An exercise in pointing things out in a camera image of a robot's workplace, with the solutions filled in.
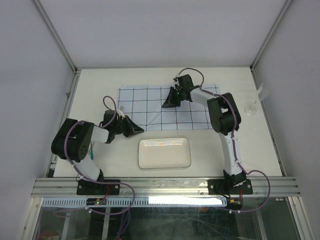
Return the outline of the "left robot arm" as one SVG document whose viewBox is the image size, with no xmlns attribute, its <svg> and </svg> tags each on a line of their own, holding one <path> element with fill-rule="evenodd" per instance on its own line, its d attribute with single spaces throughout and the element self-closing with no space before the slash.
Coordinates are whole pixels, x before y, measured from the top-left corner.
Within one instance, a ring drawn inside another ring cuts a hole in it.
<svg viewBox="0 0 320 240">
<path fill-rule="evenodd" d="M 86 181 L 93 194 L 100 194 L 105 188 L 103 171 L 88 155 L 91 143 L 110 144 L 117 135 L 126 138 L 144 132 L 128 115 L 120 110 L 106 110 L 99 125 L 89 121 L 67 118 L 51 143 L 51 152 L 73 166 Z"/>
</svg>

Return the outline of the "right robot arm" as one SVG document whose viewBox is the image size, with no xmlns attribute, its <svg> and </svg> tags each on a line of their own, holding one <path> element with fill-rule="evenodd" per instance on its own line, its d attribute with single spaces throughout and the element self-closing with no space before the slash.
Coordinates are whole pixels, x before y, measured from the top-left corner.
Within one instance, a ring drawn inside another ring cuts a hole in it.
<svg viewBox="0 0 320 240">
<path fill-rule="evenodd" d="M 194 85 L 190 75 L 173 79 L 163 108 L 180 107 L 182 101 L 194 102 L 207 108 L 213 130 L 218 133 L 224 156 L 224 184 L 226 192 L 236 193 L 247 180 L 247 174 L 240 167 L 238 130 L 242 121 L 237 105 L 231 93 L 213 93 L 201 85 Z"/>
</svg>

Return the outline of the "blue checkered cloth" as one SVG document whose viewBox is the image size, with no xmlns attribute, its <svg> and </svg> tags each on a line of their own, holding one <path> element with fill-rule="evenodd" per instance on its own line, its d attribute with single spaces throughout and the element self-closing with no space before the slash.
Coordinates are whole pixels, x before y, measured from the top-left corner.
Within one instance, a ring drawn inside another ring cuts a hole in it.
<svg viewBox="0 0 320 240">
<path fill-rule="evenodd" d="M 180 106 L 163 108 L 170 86 L 127 85 L 119 88 L 117 105 L 144 131 L 182 131 L 211 129 L 209 110 L 184 100 Z"/>
</svg>

